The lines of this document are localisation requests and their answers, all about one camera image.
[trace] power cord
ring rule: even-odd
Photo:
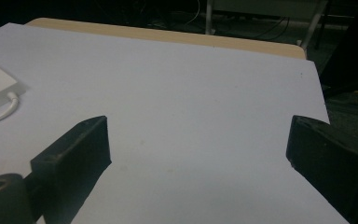
[[[10,99],[11,105],[9,106],[9,108],[4,113],[2,113],[0,115],[0,120],[4,119],[7,116],[9,116],[10,114],[12,114],[17,109],[17,107],[19,106],[19,103],[20,103],[19,96],[13,91],[10,91],[7,94],[7,97]]]

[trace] white tabletop surface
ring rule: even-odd
[[[8,24],[0,67],[27,88],[0,175],[107,116],[113,163],[75,224],[347,223],[285,158],[293,115],[328,121],[313,62]]]

